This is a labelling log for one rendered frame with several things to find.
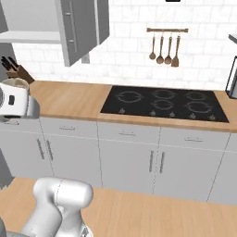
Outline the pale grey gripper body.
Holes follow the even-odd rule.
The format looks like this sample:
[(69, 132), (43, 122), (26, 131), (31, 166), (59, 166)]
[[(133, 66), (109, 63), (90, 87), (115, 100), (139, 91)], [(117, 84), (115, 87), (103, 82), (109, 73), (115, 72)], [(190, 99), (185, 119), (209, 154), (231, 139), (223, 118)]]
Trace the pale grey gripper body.
[(27, 118), (37, 119), (39, 117), (40, 117), (40, 105), (34, 97), (30, 96), (27, 109)]

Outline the light grey drawer front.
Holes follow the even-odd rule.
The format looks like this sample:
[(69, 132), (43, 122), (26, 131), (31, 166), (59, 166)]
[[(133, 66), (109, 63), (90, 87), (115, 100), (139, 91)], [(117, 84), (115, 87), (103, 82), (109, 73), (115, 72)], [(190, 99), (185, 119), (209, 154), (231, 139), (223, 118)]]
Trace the light grey drawer front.
[(19, 123), (18, 126), (15, 125), (6, 125), (5, 122), (0, 122), (0, 130), (7, 131), (23, 131), (23, 132), (33, 132), (41, 133), (41, 125), (38, 119), (27, 119), (27, 118), (12, 118), (9, 122)]
[[(40, 118), (44, 133), (75, 136), (82, 138), (97, 138), (95, 121), (76, 120), (65, 118)], [(59, 127), (74, 127), (75, 131), (60, 130)]]
[[(97, 127), (100, 140), (158, 144), (158, 127), (109, 122), (98, 122)], [(119, 135), (120, 132), (133, 132), (136, 136)]]
[[(161, 128), (160, 144), (170, 146), (180, 146), (185, 148), (197, 148), (208, 150), (223, 150), (228, 142), (230, 134), (219, 131), (199, 131), (174, 128)], [(184, 138), (200, 138), (204, 141), (201, 143), (187, 142)]]
[(237, 133), (232, 133), (230, 135), (226, 150), (237, 153)]

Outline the wooden knife block with knives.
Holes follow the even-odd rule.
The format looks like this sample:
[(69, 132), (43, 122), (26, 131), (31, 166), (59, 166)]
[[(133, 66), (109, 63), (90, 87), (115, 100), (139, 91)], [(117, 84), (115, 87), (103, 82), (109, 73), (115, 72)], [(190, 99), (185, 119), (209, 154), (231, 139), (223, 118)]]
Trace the wooden knife block with knives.
[(29, 72), (19, 65), (11, 56), (1, 57), (2, 66), (6, 69), (6, 75), (9, 78), (21, 78), (28, 84), (34, 82), (34, 78), (29, 74)]

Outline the light grey cupboard door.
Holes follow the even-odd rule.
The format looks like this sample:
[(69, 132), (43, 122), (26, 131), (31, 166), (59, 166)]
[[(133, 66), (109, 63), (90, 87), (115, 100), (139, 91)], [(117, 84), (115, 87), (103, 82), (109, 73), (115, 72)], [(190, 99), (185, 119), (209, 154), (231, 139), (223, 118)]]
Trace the light grey cupboard door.
[[(159, 173), (162, 152), (165, 152), (165, 160), (163, 171)], [(161, 145), (154, 194), (205, 202), (222, 155), (222, 151)]]
[(56, 177), (85, 181), (93, 187), (102, 187), (98, 141), (46, 134), (54, 160), (51, 161)]
[(208, 201), (237, 206), (237, 153), (224, 154)]
[[(153, 193), (157, 146), (147, 143), (99, 142), (104, 188), (131, 193)], [(150, 152), (154, 151), (149, 172)]]
[[(44, 160), (41, 158), (37, 139), (41, 141)], [(39, 179), (53, 175), (42, 134), (0, 131), (0, 149), (14, 177)]]

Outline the grey tall side panel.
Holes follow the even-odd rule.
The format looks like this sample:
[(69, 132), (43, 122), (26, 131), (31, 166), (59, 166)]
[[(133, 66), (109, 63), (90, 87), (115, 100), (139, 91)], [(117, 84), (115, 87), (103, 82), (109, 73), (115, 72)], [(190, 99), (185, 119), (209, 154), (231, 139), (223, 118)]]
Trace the grey tall side panel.
[(14, 177), (11, 175), (3, 153), (0, 150), (0, 189), (8, 187), (13, 180)]

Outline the black hob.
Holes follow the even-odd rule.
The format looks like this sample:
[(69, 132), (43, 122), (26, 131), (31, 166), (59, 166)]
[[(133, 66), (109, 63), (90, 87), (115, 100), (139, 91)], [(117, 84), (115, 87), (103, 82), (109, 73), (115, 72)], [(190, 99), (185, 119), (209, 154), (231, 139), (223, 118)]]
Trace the black hob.
[(101, 113), (229, 122), (215, 94), (202, 90), (114, 85)]

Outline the small wooden spoon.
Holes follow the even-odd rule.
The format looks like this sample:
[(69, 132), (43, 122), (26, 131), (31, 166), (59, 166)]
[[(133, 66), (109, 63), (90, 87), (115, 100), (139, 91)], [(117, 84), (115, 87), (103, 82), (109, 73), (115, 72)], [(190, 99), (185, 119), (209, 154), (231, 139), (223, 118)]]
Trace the small wooden spoon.
[(154, 60), (156, 58), (156, 54), (155, 54), (155, 43), (156, 43), (156, 37), (155, 35), (153, 36), (153, 40), (152, 40), (152, 52), (149, 55), (149, 58), (151, 60)]

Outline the wooden ladle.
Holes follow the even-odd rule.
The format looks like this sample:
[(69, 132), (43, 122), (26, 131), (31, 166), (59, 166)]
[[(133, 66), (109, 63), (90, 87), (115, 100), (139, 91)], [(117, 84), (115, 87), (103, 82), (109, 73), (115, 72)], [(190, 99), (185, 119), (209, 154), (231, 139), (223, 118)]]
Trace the wooden ladle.
[(164, 58), (162, 57), (163, 42), (164, 42), (164, 36), (162, 35), (160, 38), (159, 56), (156, 58), (157, 64), (162, 64), (164, 62)]

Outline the wooden spatula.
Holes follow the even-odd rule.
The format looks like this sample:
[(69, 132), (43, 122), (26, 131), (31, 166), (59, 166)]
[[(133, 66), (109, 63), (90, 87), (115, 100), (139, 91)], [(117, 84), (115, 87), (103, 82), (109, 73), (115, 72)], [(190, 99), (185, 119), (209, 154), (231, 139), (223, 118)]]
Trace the wooden spatula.
[(178, 58), (178, 53), (179, 53), (179, 47), (180, 47), (180, 41), (181, 41), (181, 37), (178, 36), (177, 37), (177, 43), (176, 43), (176, 52), (175, 52), (175, 56), (171, 61), (171, 66), (173, 68), (177, 68), (179, 66), (179, 58)]

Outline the grey wall cabinet with shelf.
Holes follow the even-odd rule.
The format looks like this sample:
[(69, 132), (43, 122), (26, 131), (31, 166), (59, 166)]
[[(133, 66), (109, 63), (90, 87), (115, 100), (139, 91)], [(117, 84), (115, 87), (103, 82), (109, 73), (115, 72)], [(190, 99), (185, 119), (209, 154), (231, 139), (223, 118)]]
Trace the grey wall cabinet with shelf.
[(15, 57), (12, 44), (60, 44), (69, 62), (63, 27), (64, 0), (0, 0), (0, 57)]

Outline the grey wall cabinet door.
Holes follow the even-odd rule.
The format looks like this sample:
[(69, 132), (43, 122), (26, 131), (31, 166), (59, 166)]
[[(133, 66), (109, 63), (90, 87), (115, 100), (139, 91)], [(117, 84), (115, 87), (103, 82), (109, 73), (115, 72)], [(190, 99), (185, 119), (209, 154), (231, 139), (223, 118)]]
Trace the grey wall cabinet door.
[[(70, 9), (73, 11), (73, 18), (76, 29), (78, 53), (75, 52), (72, 27), (70, 20)], [(64, 63), (66, 67), (72, 66), (75, 62), (86, 55), (85, 42), (85, 0), (56, 0), (56, 16), (60, 33), (60, 42)]]
[(86, 55), (81, 58), (82, 64), (90, 63), (89, 53), (109, 36), (108, 0), (85, 0), (85, 42)]

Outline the wooden wall rail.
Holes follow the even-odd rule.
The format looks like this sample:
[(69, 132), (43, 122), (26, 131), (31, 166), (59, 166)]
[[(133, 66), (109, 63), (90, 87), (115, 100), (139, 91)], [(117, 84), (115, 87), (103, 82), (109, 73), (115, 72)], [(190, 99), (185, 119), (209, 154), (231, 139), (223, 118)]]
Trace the wooden wall rail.
[(188, 32), (189, 29), (158, 29), (158, 28), (146, 28), (147, 32)]

